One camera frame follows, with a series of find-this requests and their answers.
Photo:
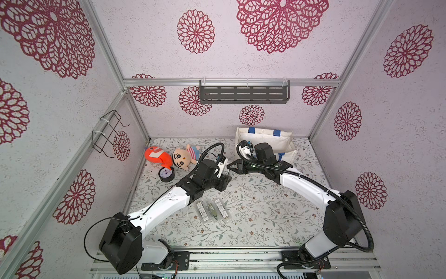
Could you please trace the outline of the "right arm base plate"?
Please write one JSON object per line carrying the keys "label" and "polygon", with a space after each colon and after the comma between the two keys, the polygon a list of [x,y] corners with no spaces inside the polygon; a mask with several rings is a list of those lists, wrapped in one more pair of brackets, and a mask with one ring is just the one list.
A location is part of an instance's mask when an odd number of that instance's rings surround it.
{"label": "right arm base plate", "polygon": [[297,249],[282,250],[281,251],[282,263],[286,270],[291,269],[330,269],[331,263],[327,256],[324,258],[313,258],[305,252],[300,252]]}

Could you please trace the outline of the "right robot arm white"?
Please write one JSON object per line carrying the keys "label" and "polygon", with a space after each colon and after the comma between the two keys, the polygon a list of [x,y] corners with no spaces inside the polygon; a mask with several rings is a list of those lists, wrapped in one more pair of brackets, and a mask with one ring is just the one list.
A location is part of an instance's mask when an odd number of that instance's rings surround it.
{"label": "right robot arm white", "polygon": [[341,193],[327,188],[299,173],[286,161],[268,166],[238,159],[229,164],[228,169],[237,174],[263,174],[325,211],[322,231],[299,248],[300,258],[304,263],[320,260],[346,245],[362,252],[373,251],[373,237],[364,220],[358,199],[351,191]]}

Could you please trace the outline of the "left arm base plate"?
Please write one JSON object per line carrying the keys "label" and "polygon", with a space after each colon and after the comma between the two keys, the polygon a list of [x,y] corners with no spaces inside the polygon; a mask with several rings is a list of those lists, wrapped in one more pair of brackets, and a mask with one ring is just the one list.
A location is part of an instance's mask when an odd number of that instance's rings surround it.
{"label": "left arm base plate", "polygon": [[161,264],[143,263],[142,271],[185,271],[189,269],[190,252],[176,251],[169,253]]}

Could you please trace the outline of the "clear pen case green label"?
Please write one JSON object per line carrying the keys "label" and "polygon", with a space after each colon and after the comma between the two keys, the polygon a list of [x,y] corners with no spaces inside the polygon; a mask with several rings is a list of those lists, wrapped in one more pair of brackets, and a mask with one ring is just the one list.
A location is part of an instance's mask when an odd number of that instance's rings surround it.
{"label": "clear pen case green label", "polygon": [[211,201],[206,202],[206,209],[209,215],[215,220],[218,221],[218,212],[217,209],[214,207],[213,203]]}

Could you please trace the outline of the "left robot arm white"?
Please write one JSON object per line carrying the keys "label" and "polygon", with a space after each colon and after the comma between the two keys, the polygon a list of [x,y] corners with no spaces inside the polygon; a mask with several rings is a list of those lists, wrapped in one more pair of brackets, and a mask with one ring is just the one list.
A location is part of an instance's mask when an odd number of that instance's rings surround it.
{"label": "left robot arm white", "polygon": [[172,214],[200,199],[206,191],[225,191],[231,181],[226,169],[228,164],[228,159],[219,163],[204,159],[147,207],[129,215],[118,212],[111,217],[99,243],[106,261],[118,274],[129,272],[139,262],[168,268],[173,261],[173,249],[161,239],[146,242],[145,237]]}

